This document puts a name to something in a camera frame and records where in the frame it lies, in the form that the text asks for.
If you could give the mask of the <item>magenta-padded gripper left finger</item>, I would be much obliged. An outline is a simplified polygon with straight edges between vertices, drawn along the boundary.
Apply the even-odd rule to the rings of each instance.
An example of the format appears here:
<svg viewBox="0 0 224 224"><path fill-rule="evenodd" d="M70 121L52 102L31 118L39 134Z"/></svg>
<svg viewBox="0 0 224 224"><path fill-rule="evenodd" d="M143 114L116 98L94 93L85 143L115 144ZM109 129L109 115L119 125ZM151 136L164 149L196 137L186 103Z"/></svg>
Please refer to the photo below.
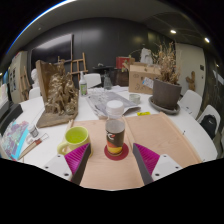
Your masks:
<svg viewBox="0 0 224 224"><path fill-rule="evenodd" d="M43 169L79 185L83 178L90 154L91 145L87 143L66 155L57 154L43 166Z"/></svg>

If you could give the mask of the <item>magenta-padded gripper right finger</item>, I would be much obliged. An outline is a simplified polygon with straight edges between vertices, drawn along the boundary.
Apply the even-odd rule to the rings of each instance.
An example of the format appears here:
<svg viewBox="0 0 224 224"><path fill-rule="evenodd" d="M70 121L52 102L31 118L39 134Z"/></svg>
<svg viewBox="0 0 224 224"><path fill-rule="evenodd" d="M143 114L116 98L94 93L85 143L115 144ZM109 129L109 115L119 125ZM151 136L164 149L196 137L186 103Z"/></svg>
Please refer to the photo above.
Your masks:
<svg viewBox="0 0 224 224"><path fill-rule="evenodd" d="M133 144L133 154L145 185L182 169L169 155L159 155L137 143Z"/></svg>

